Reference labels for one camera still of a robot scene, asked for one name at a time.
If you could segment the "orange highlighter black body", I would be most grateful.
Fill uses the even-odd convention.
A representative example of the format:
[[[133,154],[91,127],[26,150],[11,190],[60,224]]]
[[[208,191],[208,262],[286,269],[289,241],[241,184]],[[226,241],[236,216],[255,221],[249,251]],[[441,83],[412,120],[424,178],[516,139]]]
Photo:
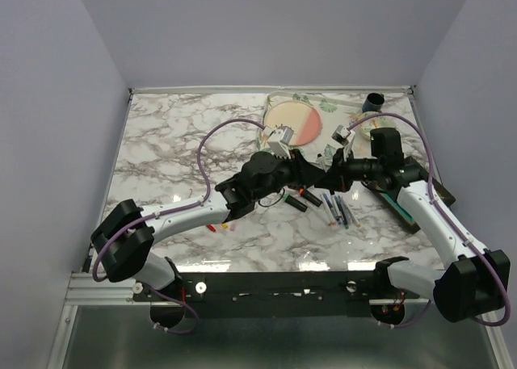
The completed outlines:
[[[306,188],[301,188],[299,190],[300,196],[310,202],[315,207],[319,208],[323,202],[320,198],[318,198],[315,194],[313,194],[311,191],[307,190]]]

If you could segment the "black white pen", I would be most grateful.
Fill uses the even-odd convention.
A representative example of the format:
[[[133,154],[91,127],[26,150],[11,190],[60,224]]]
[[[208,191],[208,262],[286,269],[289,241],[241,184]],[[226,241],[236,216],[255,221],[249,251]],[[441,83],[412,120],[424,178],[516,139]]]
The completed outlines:
[[[317,163],[323,170],[326,170],[325,158],[320,153],[317,155]]]

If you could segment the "green highlighter black body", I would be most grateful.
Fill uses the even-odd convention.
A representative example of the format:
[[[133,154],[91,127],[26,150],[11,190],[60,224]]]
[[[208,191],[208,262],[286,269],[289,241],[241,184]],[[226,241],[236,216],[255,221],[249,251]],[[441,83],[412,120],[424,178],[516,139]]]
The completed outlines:
[[[296,199],[291,195],[285,195],[284,202],[300,212],[306,212],[308,209],[308,206],[306,204],[302,203],[299,199]]]

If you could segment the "purple pen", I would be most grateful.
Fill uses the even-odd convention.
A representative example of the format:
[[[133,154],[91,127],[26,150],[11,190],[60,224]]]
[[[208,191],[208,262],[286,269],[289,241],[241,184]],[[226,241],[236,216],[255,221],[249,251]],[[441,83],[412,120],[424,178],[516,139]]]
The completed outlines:
[[[349,221],[351,224],[355,224],[355,218],[354,218],[354,216],[352,215],[352,212],[351,212],[350,208],[348,207],[348,205],[346,204],[346,202],[345,202],[344,198],[343,198],[341,195],[339,195],[339,196],[338,196],[338,198],[339,198],[340,203],[341,203],[341,204],[342,204],[342,206],[343,206],[343,210],[344,210],[344,212],[347,214],[347,219],[348,219],[348,221]]]

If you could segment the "red capped white pen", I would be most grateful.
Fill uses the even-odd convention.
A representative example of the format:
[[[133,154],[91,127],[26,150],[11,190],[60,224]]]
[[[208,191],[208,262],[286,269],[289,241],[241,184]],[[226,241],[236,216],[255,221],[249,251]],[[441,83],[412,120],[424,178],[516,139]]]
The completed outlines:
[[[326,210],[326,214],[330,220],[329,225],[336,225],[338,223],[338,221],[336,220],[334,213],[332,212],[332,209],[331,209],[332,205],[330,203],[330,200],[328,199],[328,196],[324,192],[321,192],[320,196],[322,197],[322,201],[324,203],[324,208]]]

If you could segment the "teal acrylic marker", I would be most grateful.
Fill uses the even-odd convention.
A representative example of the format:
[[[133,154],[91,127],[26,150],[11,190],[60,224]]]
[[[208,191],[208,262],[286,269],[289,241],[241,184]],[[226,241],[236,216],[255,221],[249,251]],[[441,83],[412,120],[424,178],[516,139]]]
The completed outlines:
[[[337,205],[337,207],[339,209],[339,212],[341,214],[343,225],[345,226],[346,229],[349,229],[349,222],[348,222],[348,219],[347,219],[347,214],[345,213],[343,205],[340,202],[340,200],[339,200],[337,195],[334,195],[334,201],[335,201],[335,203],[336,203],[336,205]]]

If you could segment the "blue pen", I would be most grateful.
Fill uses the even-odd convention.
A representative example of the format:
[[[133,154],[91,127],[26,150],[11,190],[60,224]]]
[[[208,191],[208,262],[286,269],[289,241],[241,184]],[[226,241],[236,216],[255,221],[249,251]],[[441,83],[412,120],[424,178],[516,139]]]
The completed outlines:
[[[340,224],[343,224],[343,218],[342,218],[342,215],[338,209],[338,205],[335,203],[334,201],[334,196],[332,194],[329,194],[329,200],[330,200],[330,204],[333,208],[333,212],[334,212],[334,215],[336,217],[336,220],[339,221]]]

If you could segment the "pink capped white pen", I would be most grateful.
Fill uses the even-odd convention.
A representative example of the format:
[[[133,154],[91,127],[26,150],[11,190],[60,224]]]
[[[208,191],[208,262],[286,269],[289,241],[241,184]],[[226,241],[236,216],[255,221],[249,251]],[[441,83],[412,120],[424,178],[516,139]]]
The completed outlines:
[[[330,218],[327,214],[325,214],[325,215],[324,215],[324,217],[325,217],[326,224],[327,224],[328,226],[333,226],[333,225],[335,225],[335,222],[333,221],[333,219],[332,219],[332,218]]]

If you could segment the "yellow capped marker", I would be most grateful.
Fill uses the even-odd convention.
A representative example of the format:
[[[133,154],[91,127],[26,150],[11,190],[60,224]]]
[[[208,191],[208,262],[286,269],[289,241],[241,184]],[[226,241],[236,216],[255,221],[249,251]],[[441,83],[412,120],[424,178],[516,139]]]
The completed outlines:
[[[346,208],[347,210],[347,214],[349,215],[349,217],[351,218],[351,221],[354,223],[354,225],[357,227],[357,228],[360,228],[361,227],[361,223],[359,222],[358,218],[355,216],[355,214],[353,213],[353,211],[351,210],[349,204],[343,200],[343,204],[344,204],[344,207]]]

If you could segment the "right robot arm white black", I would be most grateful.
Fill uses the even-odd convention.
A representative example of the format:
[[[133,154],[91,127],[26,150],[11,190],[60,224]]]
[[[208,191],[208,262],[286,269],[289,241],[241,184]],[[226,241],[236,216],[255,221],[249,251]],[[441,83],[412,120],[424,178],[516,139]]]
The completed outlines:
[[[332,138],[342,147],[318,185],[345,191],[352,182],[376,183],[417,223],[443,263],[439,272],[406,258],[384,261],[372,276],[372,290],[383,298],[400,288],[412,291],[433,302],[450,322],[502,308],[505,313],[498,323],[506,323],[511,314],[509,258],[501,250],[489,250],[452,214],[435,190],[432,175],[404,156],[398,130],[371,130],[371,158],[353,156],[354,133],[344,126],[338,126]]]

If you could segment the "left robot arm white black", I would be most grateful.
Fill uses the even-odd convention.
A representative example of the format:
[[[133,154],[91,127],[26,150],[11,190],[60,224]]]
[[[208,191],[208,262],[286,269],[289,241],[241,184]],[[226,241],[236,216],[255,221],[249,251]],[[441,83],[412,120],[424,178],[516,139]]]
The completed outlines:
[[[178,294],[179,273],[171,261],[152,252],[153,245],[191,229],[237,220],[266,196],[285,187],[311,187],[324,174],[297,149],[286,158],[257,152],[240,172],[197,199],[143,208],[127,199],[91,235],[98,254],[92,275],[97,282],[135,279],[151,286],[159,299],[171,300]]]

